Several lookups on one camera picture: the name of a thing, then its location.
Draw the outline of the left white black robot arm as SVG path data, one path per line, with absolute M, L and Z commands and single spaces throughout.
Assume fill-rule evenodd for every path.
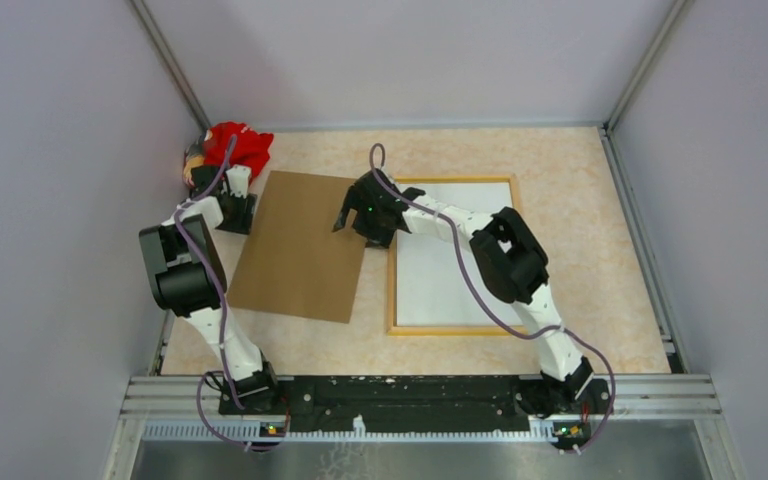
M 272 365 L 242 331 L 227 299 L 228 281 L 212 234 L 249 233 L 256 196 L 246 166 L 201 166 L 195 187 L 164 222 L 138 240 L 156 304 L 184 319 L 220 362 L 212 375 L 223 414 L 268 413 L 279 404 Z

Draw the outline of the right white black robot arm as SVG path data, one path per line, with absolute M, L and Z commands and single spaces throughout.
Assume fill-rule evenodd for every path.
M 594 371 L 584 344 L 571 333 L 554 303 L 548 256 L 520 213 L 504 206 L 493 213 L 463 209 L 416 187 L 404 187 L 374 168 L 351 184 L 338 210 L 334 231 L 351 227 L 372 247 L 387 249 L 397 232 L 425 235 L 453 244 L 464 282 L 473 299 L 497 326 L 466 271 L 470 253 L 485 289 L 512 307 L 525 330 L 520 338 L 536 343 L 541 386 L 524 394 L 520 405 L 548 418 L 572 412 L 587 397 Z

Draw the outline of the brown cardboard backing board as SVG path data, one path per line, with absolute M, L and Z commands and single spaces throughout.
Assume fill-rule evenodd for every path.
M 365 240 L 333 226 L 353 183 L 345 177 L 270 172 L 228 289 L 229 305 L 348 323 Z

